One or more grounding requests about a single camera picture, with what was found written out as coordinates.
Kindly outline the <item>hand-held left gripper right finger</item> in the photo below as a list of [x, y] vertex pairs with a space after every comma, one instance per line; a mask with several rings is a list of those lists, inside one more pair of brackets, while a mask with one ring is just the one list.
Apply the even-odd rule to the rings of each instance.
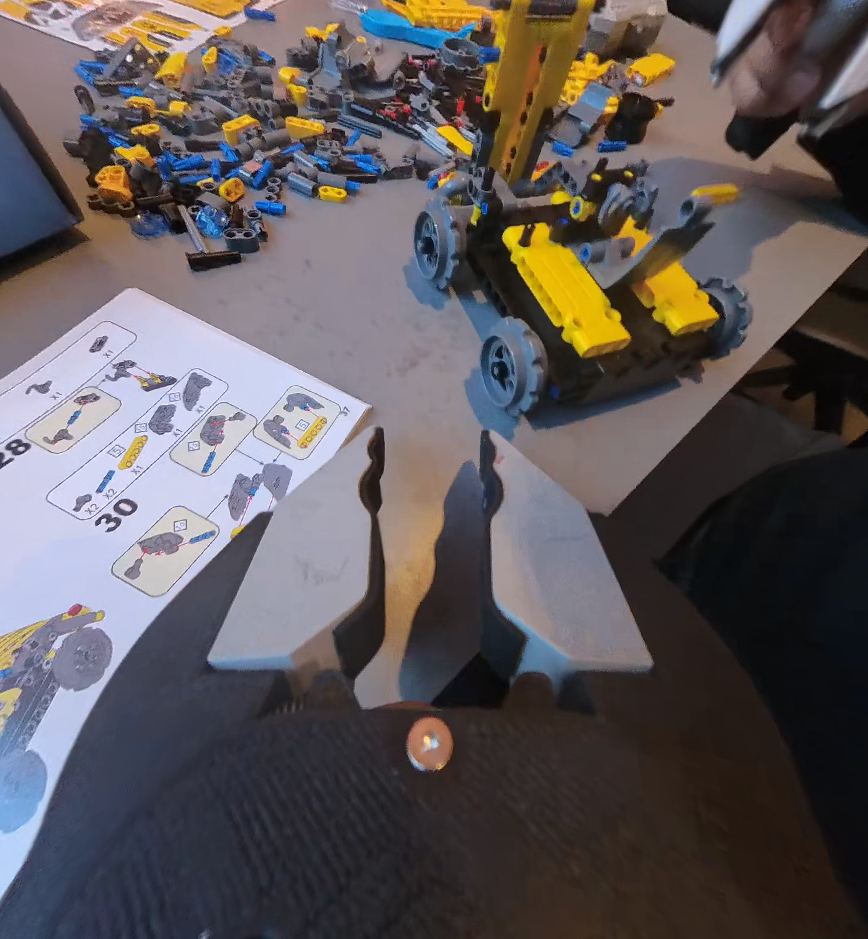
[[508, 690], [534, 676], [561, 708], [595, 708], [601, 675], [639, 677], [652, 656], [582, 503], [508, 440], [480, 437], [479, 653]]

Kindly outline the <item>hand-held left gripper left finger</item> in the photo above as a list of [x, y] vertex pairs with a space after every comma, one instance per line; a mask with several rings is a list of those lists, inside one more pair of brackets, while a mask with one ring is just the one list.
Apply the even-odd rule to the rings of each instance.
[[218, 671], [275, 671], [291, 688], [354, 682], [385, 636], [378, 515], [385, 435], [368, 427], [274, 508], [208, 655]]

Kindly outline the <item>yellow black toy vehicle model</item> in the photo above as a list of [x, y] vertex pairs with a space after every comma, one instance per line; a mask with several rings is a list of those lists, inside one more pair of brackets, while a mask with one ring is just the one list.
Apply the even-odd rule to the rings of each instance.
[[733, 352], [752, 320], [747, 294], [694, 279], [683, 259], [718, 206], [682, 202], [651, 226], [658, 189], [641, 160], [571, 160], [534, 170], [591, 16], [590, 2], [491, 2], [498, 63], [486, 72], [467, 185], [472, 211], [432, 198], [416, 218], [416, 267], [448, 290], [468, 268], [500, 318], [483, 340], [489, 399], [514, 416], [546, 402], [591, 405], [681, 378]]

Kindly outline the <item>pile of small building pieces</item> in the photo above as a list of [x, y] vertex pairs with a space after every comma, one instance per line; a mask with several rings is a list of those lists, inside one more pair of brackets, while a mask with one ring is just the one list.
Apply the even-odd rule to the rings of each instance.
[[364, 37], [342, 22], [309, 29], [287, 51], [287, 67], [229, 34], [196, 60], [155, 53], [138, 41], [76, 64], [82, 110], [77, 140], [64, 143], [88, 167], [95, 210], [137, 221], [140, 236], [184, 230], [173, 205], [199, 229], [229, 242], [212, 266], [255, 251], [266, 239], [258, 216], [283, 215], [284, 189], [345, 202], [381, 179], [424, 179], [433, 206], [472, 211], [467, 185], [473, 119], [483, 116], [486, 72], [498, 63], [490, 32], [482, 67], [463, 74], [437, 50], [404, 54], [378, 76]]

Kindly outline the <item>grey desk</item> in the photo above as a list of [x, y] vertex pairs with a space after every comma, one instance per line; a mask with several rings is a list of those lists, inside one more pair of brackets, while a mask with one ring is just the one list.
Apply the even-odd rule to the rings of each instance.
[[267, 247], [239, 266], [192, 273], [181, 239], [140, 240], [95, 213], [81, 236], [0, 268], [0, 379], [126, 288], [142, 288], [211, 326], [370, 404], [384, 428], [382, 532], [388, 562], [383, 649], [357, 683], [363, 703], [430, 699], [476, 649], [471, 615], [440, 584], [478, 541], [480, 430], [492, 427], [593, 513], [610, 514], [722, 402], [855, 262], [868, 234], [823, 170], [788, 136], [758, 162], [726, 147], [731, 107], [711, 89], [712, 38], [671, 19], [661, 47], [677, 59], [675, 104], [641, 147], [664, 178], [674, 216], [699, 185], [734, 182], [742, 198], [717, 215], [689, 261], [698, 277], [737, 282], [754, 304], [745, 345], [699, 382], [602, 412], [512, 424], [476, 374], [495, 316], [474, 299], [431, 293], [416, 275], [411, 230], [426, 200], [416, 180], [380, 183], [347, 205], [296, 199], [268, 226]]

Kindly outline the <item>person's right hand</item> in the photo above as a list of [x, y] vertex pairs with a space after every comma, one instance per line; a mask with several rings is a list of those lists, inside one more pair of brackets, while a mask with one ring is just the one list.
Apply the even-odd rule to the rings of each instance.
[[802, 52], [815, 11], [815, 2], [785, 1], [768, 13], [733, 69], [730, 88], [736, 116], [778, 118], [814, 95], [821, 70], [804, 61]]

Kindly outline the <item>grey battery box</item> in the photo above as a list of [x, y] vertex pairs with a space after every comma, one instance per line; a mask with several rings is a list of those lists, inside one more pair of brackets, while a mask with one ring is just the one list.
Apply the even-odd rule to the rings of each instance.
[[588, 50], [602, 59], [644, 56], [668, 13], [667, 1], [597, 1], [586, 32]]

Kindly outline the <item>black toy wheel rim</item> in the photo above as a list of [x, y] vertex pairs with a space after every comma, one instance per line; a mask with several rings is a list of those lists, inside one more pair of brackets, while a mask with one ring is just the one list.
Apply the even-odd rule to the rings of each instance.
[[606, 125], [604, 138], [628, 146], [638, 145], [644, 140], [650, 123], [673, 104], [672, 98], [655, 100], [639, 92], [626, 91]]

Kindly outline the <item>white instruction booklet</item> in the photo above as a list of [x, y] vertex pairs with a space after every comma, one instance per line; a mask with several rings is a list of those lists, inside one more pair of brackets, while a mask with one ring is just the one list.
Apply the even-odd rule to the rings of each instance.
[[370, 411], [133, 288], [0, 380], [0, 841], [162, 603]]

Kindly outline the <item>person's body in dark clothes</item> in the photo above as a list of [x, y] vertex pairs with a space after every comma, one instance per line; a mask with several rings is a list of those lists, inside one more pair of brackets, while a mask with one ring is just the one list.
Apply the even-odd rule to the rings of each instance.
[[868, 924], [868, 432], [749, 480], [658, 567], [764, 699]]

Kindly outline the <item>dark grey toothed wheel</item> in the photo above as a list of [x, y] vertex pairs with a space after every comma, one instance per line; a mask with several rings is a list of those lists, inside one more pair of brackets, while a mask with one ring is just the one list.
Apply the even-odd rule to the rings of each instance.
[[464, 37], [449, 37], [442, 42], [437, 55], [441, 65], [468, 74], [482, 67], [481, 47]]

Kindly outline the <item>light blue brick separator tool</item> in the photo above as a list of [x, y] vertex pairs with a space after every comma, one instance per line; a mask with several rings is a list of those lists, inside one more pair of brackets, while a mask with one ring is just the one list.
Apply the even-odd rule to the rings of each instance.
[[377, 39], [404, 41], [432, 50], [439, 49], [451, 39], [468, 39], [477, 25], [474, 22], [457, 31], [420, 27], [388, 9], [367, 9], [358, 15], [358, 19], [363, 31]]

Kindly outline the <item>dark blue cardboard kit box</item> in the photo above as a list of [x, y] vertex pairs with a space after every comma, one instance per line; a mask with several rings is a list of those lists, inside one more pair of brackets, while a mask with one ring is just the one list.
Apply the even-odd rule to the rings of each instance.
[[46, 148], [0, 84], [0, 262], [63, 235], [83, 217]]

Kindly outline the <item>yellow grey sticker sheet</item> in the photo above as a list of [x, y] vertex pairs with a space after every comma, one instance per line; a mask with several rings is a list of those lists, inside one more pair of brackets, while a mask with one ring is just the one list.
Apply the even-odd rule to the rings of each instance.
[[0, 1], [0, 18], [92, 52], [138, 41], [182, 53], [248, 20], [273, 20], [278, 1]]

